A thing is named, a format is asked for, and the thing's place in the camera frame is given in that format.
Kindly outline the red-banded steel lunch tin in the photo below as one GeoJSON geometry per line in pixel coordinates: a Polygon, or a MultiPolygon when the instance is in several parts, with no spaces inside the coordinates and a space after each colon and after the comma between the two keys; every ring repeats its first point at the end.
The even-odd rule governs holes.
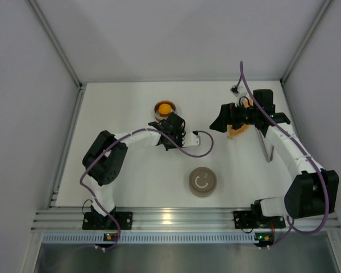
{"type": "Polygon", "coordinates": [[[167,119],[171,113],[175,113],[177,110],[176,105],[172,101],[159,101],[154,106],[153,114],[157,122],[167,119]]]}

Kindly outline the orange round food ball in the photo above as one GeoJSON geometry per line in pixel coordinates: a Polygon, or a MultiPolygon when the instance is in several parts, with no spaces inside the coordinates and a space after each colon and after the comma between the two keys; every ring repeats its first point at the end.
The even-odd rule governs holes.
{"type": "Polygon", "coordinates": [[[160,115],[169,115],[172,112],[172,107],[169,104],[161,104],[159,105],[158,111],[160,115]]]}

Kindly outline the metal tongs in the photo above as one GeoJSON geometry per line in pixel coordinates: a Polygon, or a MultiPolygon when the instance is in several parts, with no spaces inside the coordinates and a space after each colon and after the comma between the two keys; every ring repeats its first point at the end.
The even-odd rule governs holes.
{"type": "Polygon", "coordinates": [[[267,163],[270,163],[273,160],[274,154],[274,146],[273,144],[266,139],[266,137],[261,133],[260,130],[256,129],[257,137],[261,146],[261,150],[263,152],[264,158],[267,163]]]}

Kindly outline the brown round lid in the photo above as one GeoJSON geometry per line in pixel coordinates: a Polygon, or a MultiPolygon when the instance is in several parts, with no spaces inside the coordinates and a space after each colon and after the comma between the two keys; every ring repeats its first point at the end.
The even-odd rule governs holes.
{"type": "Polygon", "coordinates": [[[217,176],[207,167],[198,167],[189,175],[189,186],[193,184],[198,188],[217,187],[217,176]]]}

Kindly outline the beige-banded steel lunch tin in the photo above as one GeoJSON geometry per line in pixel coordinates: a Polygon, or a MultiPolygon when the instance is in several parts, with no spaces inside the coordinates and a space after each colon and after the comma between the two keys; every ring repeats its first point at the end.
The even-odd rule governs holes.
{"type": "Polygon", "coordinates": [[[191,184],[189,186],[189,189],[191,193],[195,196],[204,198],[210,196],[214,192],[215,187],[198,188],[195,185],[191,184]]]}

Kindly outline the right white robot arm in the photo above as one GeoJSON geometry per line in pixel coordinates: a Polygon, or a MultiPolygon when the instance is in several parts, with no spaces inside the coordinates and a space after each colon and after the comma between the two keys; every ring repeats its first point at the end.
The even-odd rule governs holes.
{"type": "Polygon", "coordinates": [[[240,129],[252,125],[274,147],[286,168],[291,184],[281,196],[256,200],[252,209],[262,217],[289,216],[292,219],[328,215],[335,210],[339,176],[327,171],[297,138],[289,118],[276,112],[273,91],[253,91],[253,103],[223,104],[210,129],[225,133],[228,127],[240,129]]]}

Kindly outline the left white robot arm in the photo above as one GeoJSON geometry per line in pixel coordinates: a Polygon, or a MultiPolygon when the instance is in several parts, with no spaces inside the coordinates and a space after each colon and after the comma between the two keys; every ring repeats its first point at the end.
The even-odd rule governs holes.
{"type": "Polygon", "coordinates": [[[131,133],[101,131],[85,154],[85,173],[80,185],[92,196],[90,212],[85,214],[83,229],[116,229],[114,184],[130,150],[163,145],[166,150],[184,146],[185,120],[175,113],[160,122],[131,133]]]}

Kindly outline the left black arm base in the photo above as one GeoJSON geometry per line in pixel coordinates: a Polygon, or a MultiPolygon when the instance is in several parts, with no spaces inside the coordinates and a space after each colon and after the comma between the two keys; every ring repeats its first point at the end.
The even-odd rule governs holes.
{"type": "MultiPolygon", "coordinates": [[[[132,229],[132,212],[115,212],[113,217],[121,230],[132,229]]],[[[103,216],[96,211],[86,212],[82,222],[83,230],[117,230],[116,223],[109,217],[103,216]]]]}

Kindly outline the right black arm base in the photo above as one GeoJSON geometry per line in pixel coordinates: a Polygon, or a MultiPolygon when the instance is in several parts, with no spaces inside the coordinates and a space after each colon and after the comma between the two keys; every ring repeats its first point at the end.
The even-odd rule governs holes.
{"type": "Polygon", "coordinates": [[[250,210],[233,211],[236,229],[283,229],[286,227],[282,216],[264,216],[261,211],[261,201],[251,204],[250,210]]]}

